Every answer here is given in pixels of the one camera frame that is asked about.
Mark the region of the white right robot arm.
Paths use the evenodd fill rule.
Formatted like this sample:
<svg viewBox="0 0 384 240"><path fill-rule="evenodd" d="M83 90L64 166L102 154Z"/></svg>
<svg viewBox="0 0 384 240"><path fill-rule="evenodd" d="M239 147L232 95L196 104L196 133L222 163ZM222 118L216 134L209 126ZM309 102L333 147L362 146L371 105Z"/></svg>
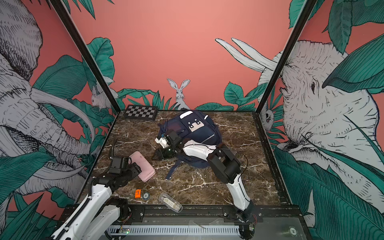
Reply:
<svg viewBox="0 0 384 240"><path fill-rule="evenodd" d="M243 215L252 212L254 204L242 182L241 163L226 145L214 146L198 143L192 139L182 139L174 131L156 138L155 142L161 147L156 150L154 159L165 160L179 155L207 162L215 176L228 187L238 212Z"/></svg>

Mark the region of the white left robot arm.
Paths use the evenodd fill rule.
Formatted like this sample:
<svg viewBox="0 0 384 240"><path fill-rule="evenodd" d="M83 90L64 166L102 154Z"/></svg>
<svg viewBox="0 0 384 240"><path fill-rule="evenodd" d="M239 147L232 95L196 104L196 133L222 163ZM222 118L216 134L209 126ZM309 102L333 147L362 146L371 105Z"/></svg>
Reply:
<svg viewBox="0 0 384 240"><path fill-rule="evenodd" d="M110 159L106 172L91 180L86 198L49 240L97 240L111 224L125 223L132 216L127 200L111 196L142 170L129 157Z"/></svg>

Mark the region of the pink pencil case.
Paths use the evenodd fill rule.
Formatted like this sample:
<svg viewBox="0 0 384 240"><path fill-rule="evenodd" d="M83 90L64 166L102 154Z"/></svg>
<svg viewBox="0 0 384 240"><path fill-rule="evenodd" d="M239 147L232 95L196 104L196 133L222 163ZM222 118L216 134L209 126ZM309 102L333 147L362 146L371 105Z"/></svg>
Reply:
<svg viewBox="0 0 384 240"><path fill-rule="evenodd" d="M139 174L139 178L144 183L149 181L155 175L156 171L154 167L139 151L132 153L129 157L132 159L133 163L136 163L140 167L141 173Z"/></svg>

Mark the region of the navy blue school backpack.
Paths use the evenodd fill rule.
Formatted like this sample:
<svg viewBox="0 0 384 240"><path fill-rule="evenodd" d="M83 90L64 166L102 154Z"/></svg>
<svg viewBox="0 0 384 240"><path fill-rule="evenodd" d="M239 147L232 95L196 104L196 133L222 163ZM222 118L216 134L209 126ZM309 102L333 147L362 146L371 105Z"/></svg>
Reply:
<svg viewBox="0 0 384 240"><path fill-rule="evenodd" d="M219 127L210 116L198 110L188 110L182 114L166 120L160 127L157 138L168 130L174 130L183 140L193 140L200 147L205 145L216 146L222 143L222 134Z"/></svg>

